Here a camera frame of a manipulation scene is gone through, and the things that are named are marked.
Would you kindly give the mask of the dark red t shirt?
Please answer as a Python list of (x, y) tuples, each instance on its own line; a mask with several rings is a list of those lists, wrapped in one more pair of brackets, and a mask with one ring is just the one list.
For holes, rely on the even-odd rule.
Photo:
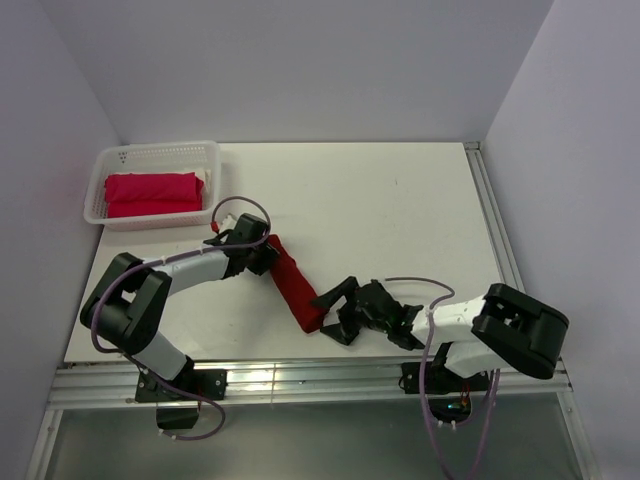
[(286, 251), (280, 238), (271, 234), (267, 243), (277, 253), (269, 272), (291, 314), (304, 333), (318, 331), (323, 326), (328, 310), (312, 304), (317, 293), (298, 268), (294, 258)]

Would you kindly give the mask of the white perforated plastic basket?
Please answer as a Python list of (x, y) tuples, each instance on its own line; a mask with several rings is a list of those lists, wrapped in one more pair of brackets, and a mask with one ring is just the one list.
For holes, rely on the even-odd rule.
[(116, 231), (208, 224), (221, 178), (213, 141), (109, 148), (94, 165), (83, 216)]

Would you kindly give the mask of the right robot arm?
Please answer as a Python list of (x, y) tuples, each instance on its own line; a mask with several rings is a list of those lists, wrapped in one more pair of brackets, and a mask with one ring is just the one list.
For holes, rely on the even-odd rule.
[(337, 309), (337, 323), (320, 331), (344, 346), (362, 329), (382, 333), (407, 351), (437, 345), (425, 366), (428, 394), (482, 390), (486, 374), (508, 367), (531, 378), (552, 378), (570, 325), (566, 315), (503, 283), (459, 303), (454, 294), (450, 290), (429, 306), (407, 305), (381, 282), (361, 285), (350, 276), (310, 305), (322, 314)]

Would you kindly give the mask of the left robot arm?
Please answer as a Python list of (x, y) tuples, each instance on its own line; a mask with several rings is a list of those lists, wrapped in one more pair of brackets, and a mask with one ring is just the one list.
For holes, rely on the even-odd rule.
[(98, 340), (159, 378), (159, 388), (172, 399), (204, 388), (193, 360), (177, 349), (159, 325), (170, 296), (200, 284), (233, 278), (248, 270), (268, 271), (277, 251), (267, 243), (270, 224), (252, 214), (203, 242), (197, 250), (167, 260), (143, 260), (128, 252), (113, 258), (80, 312), (80, 322)]

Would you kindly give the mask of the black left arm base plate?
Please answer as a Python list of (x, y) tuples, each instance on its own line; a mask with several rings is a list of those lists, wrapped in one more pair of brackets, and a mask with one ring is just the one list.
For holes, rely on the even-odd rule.
[[(226, 391), (227, 371), (224, 369), (194, 370), (185, 379), (170, 382), (175, 388), (210, 400), (223, 400)], [(191, 401), (192, 398), (162, 386), (150, 374), (141, 373), (134, 399), (137, 403), (167, 403)]]

